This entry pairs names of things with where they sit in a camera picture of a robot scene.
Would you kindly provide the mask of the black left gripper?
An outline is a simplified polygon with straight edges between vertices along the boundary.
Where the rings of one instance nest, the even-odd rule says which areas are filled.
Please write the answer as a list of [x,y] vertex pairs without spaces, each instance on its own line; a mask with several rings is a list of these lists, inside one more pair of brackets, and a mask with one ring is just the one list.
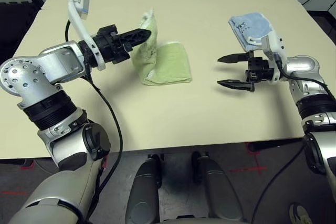
[[130,59],[126,50],[133,50],[149,39],[151,31],[138,28],[118,35],[116,25],[109,25],[98,30],[93,37],[105,63],[118,64]]

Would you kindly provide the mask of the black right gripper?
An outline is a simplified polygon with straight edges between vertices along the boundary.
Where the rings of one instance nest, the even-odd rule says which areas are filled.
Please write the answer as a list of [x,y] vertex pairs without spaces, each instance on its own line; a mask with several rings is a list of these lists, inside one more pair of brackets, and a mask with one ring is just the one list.
[[234,90],[254,92],[255,83],[270,81],[274,75],[274,69],[269,67],[268,61],[262,57],[254,57],[253,52],[226,55],[218,58],[217,61],[222,63],[247,61],[248,69],[245,71],[246,82],[232,79],[217,81],[219,85]]

